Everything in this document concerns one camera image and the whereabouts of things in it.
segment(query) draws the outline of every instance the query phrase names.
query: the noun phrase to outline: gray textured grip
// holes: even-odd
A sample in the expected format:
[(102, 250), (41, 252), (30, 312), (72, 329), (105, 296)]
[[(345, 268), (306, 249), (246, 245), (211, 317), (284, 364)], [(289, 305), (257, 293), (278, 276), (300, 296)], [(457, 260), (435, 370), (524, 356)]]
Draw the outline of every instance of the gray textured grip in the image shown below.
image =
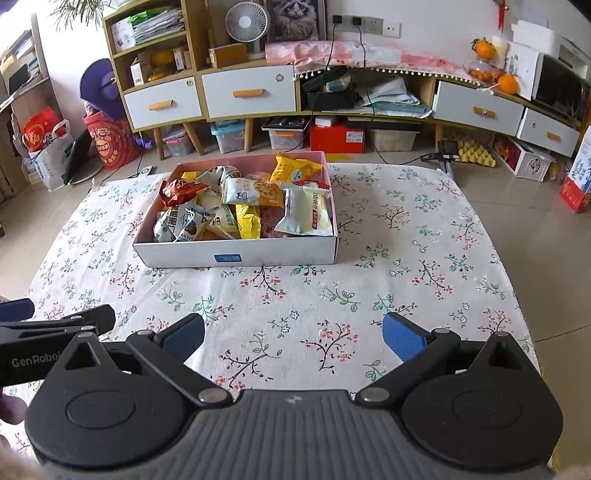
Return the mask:
[(245, 391), (237, 404), (199, 413), (157, 458), (116, 472), (72, 472), (84, 480), (546, 480), (544, 466), (488, 475), (425, 455), (387, 412), (360, 408), (346, 391)]

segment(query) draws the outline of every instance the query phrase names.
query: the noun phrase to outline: plastic storage box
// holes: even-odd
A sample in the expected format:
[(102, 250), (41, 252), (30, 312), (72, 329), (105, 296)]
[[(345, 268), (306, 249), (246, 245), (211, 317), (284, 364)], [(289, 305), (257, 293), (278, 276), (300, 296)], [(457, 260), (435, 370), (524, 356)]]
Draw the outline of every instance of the plastic storage box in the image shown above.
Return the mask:
[(372, 137), (379, 152), (410, 152), (417, 133), (418, 130), (372, 130)]
[(195, 151), (195, 147), (184, 128), (171, 131), (162, 140), (166, 143), (173, 157), (183, 157)]
[(212, 135), (217, 138), (220, 152), (244, 150), (244, 120), (229, 120), (211, 124)]
[(269, 132), (273, 150), (296, 150), (304, 148), (304, 134), (308, 124), (307, 119), (302, 121), (299, 118), (271, 118), (261, 130)]

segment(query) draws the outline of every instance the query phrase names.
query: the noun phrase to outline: blue label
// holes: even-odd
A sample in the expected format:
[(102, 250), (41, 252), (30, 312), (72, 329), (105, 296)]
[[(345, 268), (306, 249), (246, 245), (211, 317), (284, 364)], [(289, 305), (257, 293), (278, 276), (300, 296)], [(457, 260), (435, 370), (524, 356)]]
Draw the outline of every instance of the blue label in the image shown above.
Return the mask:
[(242, 257), (238, 254), (236, 255), (214, 255), (217, 263), (235, 263), (241, 262)]

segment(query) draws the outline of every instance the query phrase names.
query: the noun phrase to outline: white drawer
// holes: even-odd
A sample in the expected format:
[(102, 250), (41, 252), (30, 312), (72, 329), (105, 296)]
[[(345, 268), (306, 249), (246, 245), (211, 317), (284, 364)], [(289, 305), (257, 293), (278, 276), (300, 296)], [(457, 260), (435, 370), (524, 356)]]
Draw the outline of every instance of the white drawer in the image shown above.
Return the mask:
[(526, 108), (517, 138), (570, 157), (577, 145), (579, 132), (558, 120)]
[(134, 129), (201, 116), (193, 77), (160, 83), (125, 95)]
[(515, 136), (523, 106), (499, 96), (449, 82), (439, 82), (434, 118)]
[(228, 70), (202, 79), (210, 119), (296, 111), (292, 65)]

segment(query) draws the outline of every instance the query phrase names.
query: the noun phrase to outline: floral tablecloth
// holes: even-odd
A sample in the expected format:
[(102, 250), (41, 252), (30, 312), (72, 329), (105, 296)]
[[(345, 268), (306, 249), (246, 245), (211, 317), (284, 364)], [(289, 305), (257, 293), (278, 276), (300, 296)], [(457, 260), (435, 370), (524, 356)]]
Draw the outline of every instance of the floral tablecloth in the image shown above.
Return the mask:
[[(384, 344), (388, 311), (427, 330), (485, 340), (509, 331), (536, 363), (511, 283), (480, 220), (441, 171), (329, 166), (338, 212), (337, 264), (147, 268), (132, 240), (164, 176), (110, 182), (64, 225), (30, 289), (36, 319), (109, 303), (123, 340), (191, 312), (206, 322), (187, 361), (219, 386), (357, 391), (401, 363)], [(29, 402), (40, 382), (7, 389)], [(22, 425), (1, 428), (31, 447)]]

